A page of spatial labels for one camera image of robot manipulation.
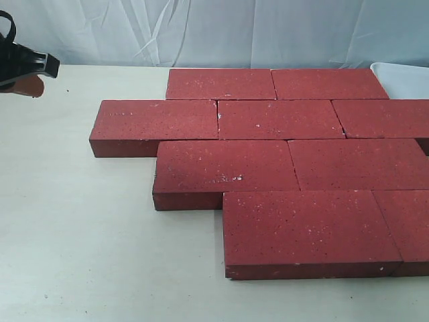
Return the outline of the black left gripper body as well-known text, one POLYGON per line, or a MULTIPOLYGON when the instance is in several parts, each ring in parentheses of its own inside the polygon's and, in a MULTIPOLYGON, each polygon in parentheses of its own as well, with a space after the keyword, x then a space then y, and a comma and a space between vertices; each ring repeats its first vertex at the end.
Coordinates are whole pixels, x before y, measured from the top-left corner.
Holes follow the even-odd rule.
POLYGON ((1 90, 10 89, 17 81, 33 75, 58 76, 59 59, 35 52, 16 43, 1 44, 1 90))

